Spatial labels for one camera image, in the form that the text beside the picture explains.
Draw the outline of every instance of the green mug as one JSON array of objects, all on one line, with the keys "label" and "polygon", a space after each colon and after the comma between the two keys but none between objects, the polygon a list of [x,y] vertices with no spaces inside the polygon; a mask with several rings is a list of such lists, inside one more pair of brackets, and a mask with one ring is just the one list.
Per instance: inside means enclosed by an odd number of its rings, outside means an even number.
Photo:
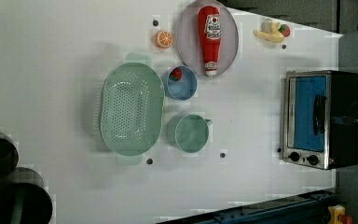
[{"label": "green mug", "polygon": [[210,119],[203,119],[198,115],[174,117],[167,125],[167,139],[184,152],[200,151],[208,142]]}]

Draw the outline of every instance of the red ketchup bottle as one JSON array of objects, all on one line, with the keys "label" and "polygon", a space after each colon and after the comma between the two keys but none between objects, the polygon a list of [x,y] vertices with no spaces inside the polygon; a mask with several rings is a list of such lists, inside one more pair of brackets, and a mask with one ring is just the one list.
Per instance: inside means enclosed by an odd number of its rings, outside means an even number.
[{"label": "red ketchup bottle", "polygon": [[199,12],[199,37],[208,77],[217,74],[220,34],[219,11],[216,7],[203,7]]}]

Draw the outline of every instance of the mint green basket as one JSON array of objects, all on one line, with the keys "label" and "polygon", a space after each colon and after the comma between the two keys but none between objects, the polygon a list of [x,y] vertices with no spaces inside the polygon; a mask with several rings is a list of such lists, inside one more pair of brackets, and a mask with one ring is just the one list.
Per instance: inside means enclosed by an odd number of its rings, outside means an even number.
[{"label": "mint green basket", "polygon": [[114,70],[103,86],[101,134],[110,149],[123,156],[149,150],[161,131],[164,87],[157,73],[139,54]]}]

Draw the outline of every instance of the orange slice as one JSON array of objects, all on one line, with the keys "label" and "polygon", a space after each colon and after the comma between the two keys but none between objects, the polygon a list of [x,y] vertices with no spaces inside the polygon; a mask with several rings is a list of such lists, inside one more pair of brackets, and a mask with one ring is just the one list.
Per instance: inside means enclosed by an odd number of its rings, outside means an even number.
[{"label": "orange slice", "polygon": [[168,31],[158,31],[155,36],[155,44],[160,49],[167,49],[172,45],[173,37]]}]

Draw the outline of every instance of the small bowl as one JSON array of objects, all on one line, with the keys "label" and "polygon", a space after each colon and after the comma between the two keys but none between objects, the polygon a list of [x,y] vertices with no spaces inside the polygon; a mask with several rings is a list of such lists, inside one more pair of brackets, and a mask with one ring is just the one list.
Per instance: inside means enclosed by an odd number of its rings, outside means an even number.
[{"label": "small bowl", "polygon": [[[178,81],[170,79],[170,73],[179,68],[182,71],[182,77]],[[165,87],[165,95],[175,100],[188,100],[197,90],[196,74],[187,66],[177,66],[168,72],[163,77]]]}]

